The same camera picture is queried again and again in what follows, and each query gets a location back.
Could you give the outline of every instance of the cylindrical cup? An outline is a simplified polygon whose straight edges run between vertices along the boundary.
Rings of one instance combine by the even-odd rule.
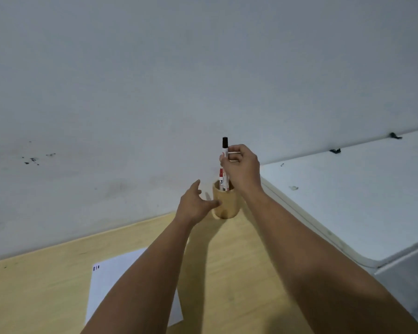
[[[217,180],[212,185],[213,198],[222,202],[213,211],[218,218],[229,219],[237,215],[240,210],[240,202],[237,191],[229,180],[229,191],[220,190],[220,182]]]

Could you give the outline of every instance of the wall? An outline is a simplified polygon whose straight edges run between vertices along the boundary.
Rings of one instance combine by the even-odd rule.
[[[418,0],[0,0],[0,257],[415,129]]]

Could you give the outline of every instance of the sheet of paper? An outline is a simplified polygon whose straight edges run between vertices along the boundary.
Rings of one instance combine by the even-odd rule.
[[[142,248],[133,252],[128,252],[93,265],[85,323],[90,320],[91,316],[98,308],[101,301],[104,300],[113,285],[145,250],[146,248]],[[175,291],[168,326],[182,320],[183,314],[181,313],[178,291]]]

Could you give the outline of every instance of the person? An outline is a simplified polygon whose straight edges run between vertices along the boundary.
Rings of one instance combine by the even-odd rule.
[[[315,334],[418,333],[418,323],[376,279],[266,195],[251,150],[232,145],[229,151],[221,165]],[[199,183],[184,193],[173,221],[108,292],[82,334],[166,332],[190,231],[220,204],[201,199]]]

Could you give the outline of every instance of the person's right arm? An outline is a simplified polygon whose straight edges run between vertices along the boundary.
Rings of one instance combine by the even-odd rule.
[[[245,145],[220,161],[250,208],[285,288],[316,334],[418,333],[418,323],[370,274],[270,198]]]

